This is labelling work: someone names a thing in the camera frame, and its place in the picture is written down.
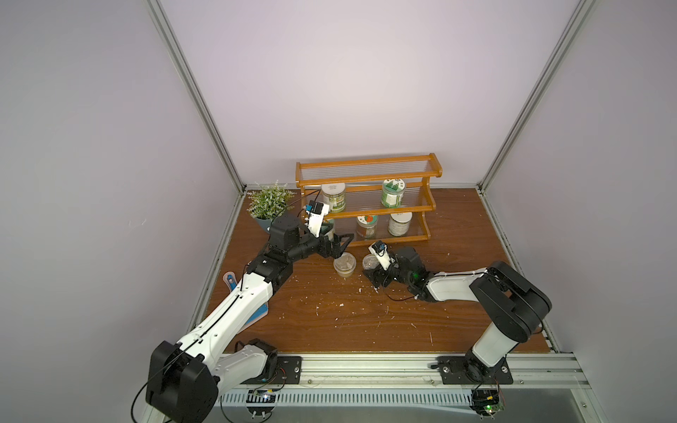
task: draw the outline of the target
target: wooden table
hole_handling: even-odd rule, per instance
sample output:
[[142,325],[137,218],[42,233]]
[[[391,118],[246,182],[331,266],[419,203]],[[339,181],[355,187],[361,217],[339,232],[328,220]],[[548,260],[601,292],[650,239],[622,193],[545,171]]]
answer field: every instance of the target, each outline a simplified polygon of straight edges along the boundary
[[[396,244],[396,250],[413,246],[427,269],[433,271],[467,271],[495,260],[506,261],[475,190],[435,190],[434,196],[437,210],[427,213],[432,239]],[[223,275],[233,271],[240,278],[245,264],[267,241],[268,235],[248,215],[247,206],[245,200],[208,312],[229,293]],[[292,276],[269,301],[268,316],[237,335],[228,349],[232,351],[237,340],[247,343],[260,338],[284,353],[464,353],[491,323],[479,303],[392,301],[383,288],[377,292],[361,273],[367,248],[349,247],[348,251],[357,259],[357,269],[348,279],[336,274],[332,259],[315,255],[296,262]],[[409,296],[405,286],[397,282],[387,290],[393,298]],[[516,351],[547,353],[549,348],[544,337],[536,334]]]

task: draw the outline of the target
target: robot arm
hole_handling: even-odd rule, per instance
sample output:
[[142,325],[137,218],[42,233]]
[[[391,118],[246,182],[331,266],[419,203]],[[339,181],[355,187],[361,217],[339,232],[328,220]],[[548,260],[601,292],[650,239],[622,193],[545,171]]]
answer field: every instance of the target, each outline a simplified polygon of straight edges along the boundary
[[527,342],[552,308],[543,292],[502,261],[469,272],[434,273],[426,270],[412,247],[390,254],[387,245],[377,241],[369,251],[381,264],[364,271],[376,288],[397,280],[420,300],[482,304],[492,323],[468,350],[464,362],[466,376],[476,383],[491,380],[505,355],[517,344]]
[[199,423],[217,397],[249,378],[270,379],[277,368],[277,350],[252,340],[237,353],[218,361],[249,317],[268,301],[291,276],[293,263],[318,253],[339,258],[353,234],[327,236],[322,223],[328,206],[311,201],[303,235],[299,219],[284,215],[270,227],[270,239],[249,264],[242,281],[228,297],[176,343],[163,341],[150,359],[146,402],[174,422]]

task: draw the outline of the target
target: green leaves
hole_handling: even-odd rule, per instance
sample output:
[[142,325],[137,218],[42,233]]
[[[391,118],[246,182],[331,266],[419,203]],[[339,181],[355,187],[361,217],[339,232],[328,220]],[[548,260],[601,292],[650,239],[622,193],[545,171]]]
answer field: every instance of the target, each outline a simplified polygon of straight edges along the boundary
[[251,199],[251,205],[247,209],[252,217],[258,219],[275,219],[283,215],[290,207],[287,206],[287,200],[294,196],[294,193],[284,189],[275,182],[270,187],[261,187],[261,190],[249,191],[247,194]]

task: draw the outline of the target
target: wooden spice rack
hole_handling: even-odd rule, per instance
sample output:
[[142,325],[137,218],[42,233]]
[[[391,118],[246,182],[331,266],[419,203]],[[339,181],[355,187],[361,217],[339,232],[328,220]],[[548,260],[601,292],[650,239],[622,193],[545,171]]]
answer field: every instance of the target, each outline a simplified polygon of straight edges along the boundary
[[[364,239],[355,235],[354,246],[371,245],[376,240],[386,243],[425,241],[431,237],[425,213],[435,210],[435,199],[430,191],[430,178],[442,176],[442,166],[434,153],[428,156],[375,158],[346,160],[342,162],[299,163],[297,162],[297,187],[304,196],[308,191],[318,190],[325,183],[345,183],[345,209],[330,213],[326,219],[336,219],[336,233],[355,232],[356,217],[362,215],[390,215],[412,212],[409,231],[404,236],[393,237],[388,232],[389,217],[379,220],[376,235]],[[404,179],[407,183],[402,205],[386,208],[381,204],[381,183],[385,179]]]

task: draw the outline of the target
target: plastic cup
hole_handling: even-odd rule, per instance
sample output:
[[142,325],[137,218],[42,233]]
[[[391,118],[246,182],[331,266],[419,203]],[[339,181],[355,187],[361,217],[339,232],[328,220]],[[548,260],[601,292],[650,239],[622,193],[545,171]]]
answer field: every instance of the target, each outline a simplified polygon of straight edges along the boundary
[[376,269],[379,264],[378,258],[373,254],[367,254],[362,259],[362,269],[364,270]]
[[349,252],[344,252],[343,255],[334,260],[334,269],[341,277],[350,277],[357,267],[357,260],[355,256]]

